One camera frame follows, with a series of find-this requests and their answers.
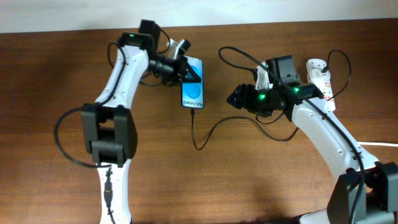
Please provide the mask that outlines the blue screen Galaxy smartphone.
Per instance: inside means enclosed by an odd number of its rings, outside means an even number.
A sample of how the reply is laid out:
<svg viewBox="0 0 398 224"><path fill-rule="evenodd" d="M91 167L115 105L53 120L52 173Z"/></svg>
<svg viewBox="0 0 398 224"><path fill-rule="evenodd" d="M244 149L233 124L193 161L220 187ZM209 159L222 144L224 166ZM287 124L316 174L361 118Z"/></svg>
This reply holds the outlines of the blue screen Galaxy smartphone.
<svg viewBox="0 0 398 224"><path fill-rule="evenodd" d="M201 78L201 82L182 84L182 106L186 108L203 109L203 61L199 58L189 56L187 56L187 61L193 71Z"/></svg>

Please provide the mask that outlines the white power strip orange switches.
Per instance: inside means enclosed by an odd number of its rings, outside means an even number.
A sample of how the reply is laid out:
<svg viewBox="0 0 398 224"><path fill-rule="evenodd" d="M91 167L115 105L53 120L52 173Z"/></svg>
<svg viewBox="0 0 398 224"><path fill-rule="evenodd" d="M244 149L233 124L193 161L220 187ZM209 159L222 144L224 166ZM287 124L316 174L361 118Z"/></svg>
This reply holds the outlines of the white power strip orange switches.
<svg viewBox="0 0 398 224"><path fill-rule="evenodd" d="M328 102L327 106L326 106L327 110L331 111L331 112L336 110L334 99L332 99L333 92L332 92L332 88L331 88L331 81L329 81L329 82L320 81L320 82L314 83L314 84L323 93L324 99L327 100L327 102Z"/></svg>

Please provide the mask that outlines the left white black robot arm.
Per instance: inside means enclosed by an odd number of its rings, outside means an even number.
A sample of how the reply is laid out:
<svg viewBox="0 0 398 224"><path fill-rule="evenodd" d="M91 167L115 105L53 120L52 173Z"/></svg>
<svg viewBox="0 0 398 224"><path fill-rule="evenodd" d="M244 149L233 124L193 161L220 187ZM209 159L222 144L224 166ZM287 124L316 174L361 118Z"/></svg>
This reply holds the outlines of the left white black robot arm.
<svg viewBox="0 0 398 224"><path fill-rule="evenodd" d="M86 150L101 184L101 223L132 223L128 174L138 137L131 108L142 76L153 73L165 86L201 81L185 56L188 40L170 39L170 53L158 52L162 31L154 21L143 20L137 32L125 32L113 42L117 58L111 76L95 102L81 108Z"/></svg>

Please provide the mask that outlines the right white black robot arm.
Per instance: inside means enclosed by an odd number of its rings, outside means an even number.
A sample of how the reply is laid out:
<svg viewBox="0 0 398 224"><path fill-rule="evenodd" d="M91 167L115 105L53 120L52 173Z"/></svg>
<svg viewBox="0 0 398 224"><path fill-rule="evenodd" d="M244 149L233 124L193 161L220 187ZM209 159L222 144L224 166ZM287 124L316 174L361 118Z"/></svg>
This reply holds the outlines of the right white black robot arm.
<svg viewBox="0 0 398 224"><path fill-rule="evenodd" d="M397 164L383 164L340 123L330 95L310 82L301 84L292 56L271 58L253 71L255 84L240 84L227 102L267 117L281 110L316 147L336 184L323 210L295 223L397 223Z"/></svg>

